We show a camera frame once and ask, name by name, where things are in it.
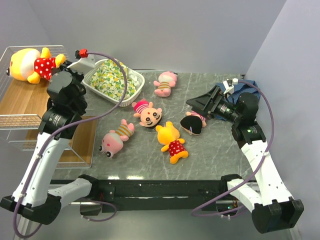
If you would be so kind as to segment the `black-haired doll face-down plush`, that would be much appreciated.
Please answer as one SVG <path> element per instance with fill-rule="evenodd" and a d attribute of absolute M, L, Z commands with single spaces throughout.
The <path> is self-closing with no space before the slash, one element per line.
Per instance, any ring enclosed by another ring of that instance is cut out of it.
<path fill-rule="evenodd" d="M 200 135 L 202 129 L 207 126 L 206 118 L 195 111 L 187 111 L 180 121 L 181 127 L 190 135 Z"/>

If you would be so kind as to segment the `yellow bear plush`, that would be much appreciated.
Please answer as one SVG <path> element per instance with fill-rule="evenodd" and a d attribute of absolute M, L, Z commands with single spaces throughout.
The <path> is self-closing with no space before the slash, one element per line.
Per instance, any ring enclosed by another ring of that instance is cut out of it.
<path fill-rule="evenodd" d="M 39 84 L 41 79 L 50 81 L 52 70 L 59 68 L 66 60 L 66 56 L 61 53 L 53 57 L 47 47 L 41 51 L 24 48 L 11 56 L 6 75 L 18 81 Z"/>
<path fill-rule="evenodd" d="M 163 145 L 161 151 L 169 153 L 171 164 L 176 164 L 179 159 L 189 156 L 189 152 L 183 146 L 186 141 L 180 138 L 180 132 L 171 121 L 167 121 L 165 126 L 157 125 L 155 130 L 158 142 Z"/>

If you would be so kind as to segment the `black-haired doll face-up plush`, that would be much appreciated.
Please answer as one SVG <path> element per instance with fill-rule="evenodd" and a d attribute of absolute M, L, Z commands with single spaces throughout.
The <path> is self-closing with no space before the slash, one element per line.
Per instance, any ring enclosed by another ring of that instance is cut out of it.
<path fill-rule="evenodd" d="M 162 119 L 162 109 L 154 108 L 153 102 L 147 101 L 145 98 L 131 104 L 134 110 L 133 116 L 139 118 L 139 124 L 142 127 L 153 128 L 159 124 Z"/>

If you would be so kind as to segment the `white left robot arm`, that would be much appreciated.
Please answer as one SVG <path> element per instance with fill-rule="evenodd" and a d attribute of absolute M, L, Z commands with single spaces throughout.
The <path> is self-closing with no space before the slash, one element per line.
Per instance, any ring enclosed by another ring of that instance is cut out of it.
<path fill-rule="evenodd" d="M 52 223 L 70 203 L 81 198 L 94 201 L 100 194 L 99 181 L 85 174 L 62 187 L 49 189 L 56 166 L 77 128 L 64 126 L 82 121 L 88 106 L 84 98 L 86 89 L 81 83 L 84 75 L 71 65 L 66 60 L 54 69 L 47 87 L 47 110 L 28 168 L 13 194 L 0 201 L 3 209 L 43 225 Z"/>

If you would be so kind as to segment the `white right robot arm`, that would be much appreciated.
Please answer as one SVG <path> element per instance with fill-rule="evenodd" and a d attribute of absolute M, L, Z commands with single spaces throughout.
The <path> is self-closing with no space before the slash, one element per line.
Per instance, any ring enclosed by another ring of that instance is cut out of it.
<path fill-rule="evenodd" d="M 235 175 L 223 176 L 219 195 L 196 207 L 194 217 L 203 208 L 224 198 L 235 197 L 250 211 L 253 224 L 261 234 L 294 228 L 304 211 L 300 199 L 294 199 L 286 188 L 272 160 L 269 149 L 272 141 L 256 121 L 258 98 L 249 92 L 239 95 L 236 103 L 227 101 L 218 86 L 209 92 L 188 99 L 192 111 L 204 117 L 222 117 L 232 124 L 231 132 L 248 160 L 253 173 L 242 179 Z"/>

